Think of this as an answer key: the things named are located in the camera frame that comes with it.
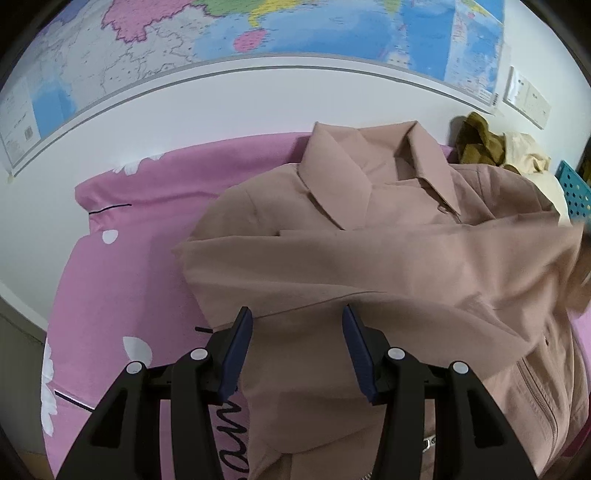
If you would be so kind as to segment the colourful wall map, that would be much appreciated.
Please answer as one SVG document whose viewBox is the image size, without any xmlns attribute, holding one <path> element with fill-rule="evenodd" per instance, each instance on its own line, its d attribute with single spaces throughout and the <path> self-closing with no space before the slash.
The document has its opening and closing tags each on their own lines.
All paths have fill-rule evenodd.
<svg viewBox="0 0 591 480">
<path fill-rule="evenodd" d="M 33 38 L 1 91 L 10 170 L 84 110 L 173 71 L 231 58 L 367 61 L 490 104 L 501 1 L 71 1 Z"/>
</svg>

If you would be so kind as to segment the dusty pink jacket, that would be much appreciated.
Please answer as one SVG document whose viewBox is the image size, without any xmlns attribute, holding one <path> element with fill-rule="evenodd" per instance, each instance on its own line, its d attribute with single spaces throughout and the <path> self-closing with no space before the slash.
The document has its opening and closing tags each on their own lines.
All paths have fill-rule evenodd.
<svg viewBox="0 0 591 480">
<path fill-rule="evenodd" d="M 590 241 L 526 178 L 449 163 L 417 122 L 318 124 L 301 162 L 226 190 L 175 253 L 212 328 L 252 311 L 253 479 L 372 469 L 384 409 L 356 381 L 346 306 L 422 362 L 466 362 L 536 473 L 565 468 L 589 415 L 568 314 L 590 300 Z"/>
</svg>

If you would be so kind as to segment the pink floral bed sheet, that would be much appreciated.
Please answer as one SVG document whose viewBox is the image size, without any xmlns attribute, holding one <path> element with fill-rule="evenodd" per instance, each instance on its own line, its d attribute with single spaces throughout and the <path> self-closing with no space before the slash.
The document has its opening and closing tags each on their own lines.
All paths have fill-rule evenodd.
<svg viewBox="0 0 591 480">
<path fill-rule="evenodd" d="M 160 366 L 204 344 L 204 317 L 172 249 L 224 190 L 297 163 L 307 143 L 304 133 L 212 142 L 76 187 L 90 232 L 60 279 L 42 367 L 41 421 L 53 471 L 129 362 Z"/>
</svg>

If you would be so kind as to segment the cream yellow garment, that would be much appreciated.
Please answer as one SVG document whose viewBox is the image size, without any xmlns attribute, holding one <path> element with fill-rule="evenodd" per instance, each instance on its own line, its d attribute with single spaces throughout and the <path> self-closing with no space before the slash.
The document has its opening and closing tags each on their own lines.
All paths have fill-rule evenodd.
<svg viewBox="0 0 591 480">
<path fill-rule="evenodd" d="M 570 224 L 564 191 L 556 176 L 550 172 L 551 158 L 529 134 L 507 132 L 504 138 L 505 160 L 502 167 L 534 183 L 557 210 L 559 223 Z"/>
</svg>

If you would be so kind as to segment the olive green garment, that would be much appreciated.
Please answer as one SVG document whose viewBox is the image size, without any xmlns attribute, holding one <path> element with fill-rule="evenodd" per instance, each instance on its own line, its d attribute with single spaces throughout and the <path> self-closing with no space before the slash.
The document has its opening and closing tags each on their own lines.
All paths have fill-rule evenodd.
<svg viewBox="0 0 591 480">
<path fill-rule="evenodd" d="M 456 136 L 455 149 L 460 164 L 501 166 L 506 157 L 504 135 L 493 133 L 487 120 L 477 112 L 463 121 Z"/>
</svg>

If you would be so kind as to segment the white wall socket panel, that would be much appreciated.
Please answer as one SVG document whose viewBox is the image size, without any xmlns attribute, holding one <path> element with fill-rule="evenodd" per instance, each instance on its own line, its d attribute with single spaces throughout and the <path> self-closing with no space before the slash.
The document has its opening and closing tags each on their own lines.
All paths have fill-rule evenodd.
<svg viewBox="0 0 591 480">
<path fill-rule="evenodd" d="M 514 66 L 510 68 L 503 100 L 540 130 L 546 128 L 551 113 L 550 103 Z"/>
</svg>

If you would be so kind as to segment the blue perforated plastic basket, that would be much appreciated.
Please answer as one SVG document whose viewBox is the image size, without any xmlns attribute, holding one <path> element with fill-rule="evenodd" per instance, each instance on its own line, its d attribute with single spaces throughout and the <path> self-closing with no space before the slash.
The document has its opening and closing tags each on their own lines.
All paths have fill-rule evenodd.
<svg viewBox="0 0 591 480">
<path fill-rule="evenodd" d="M 578 173 L 565 161 L 561 161 L 556 178 L 563 189 L 571 221 L 591 220 L 591 189 Z"/>
</svg>

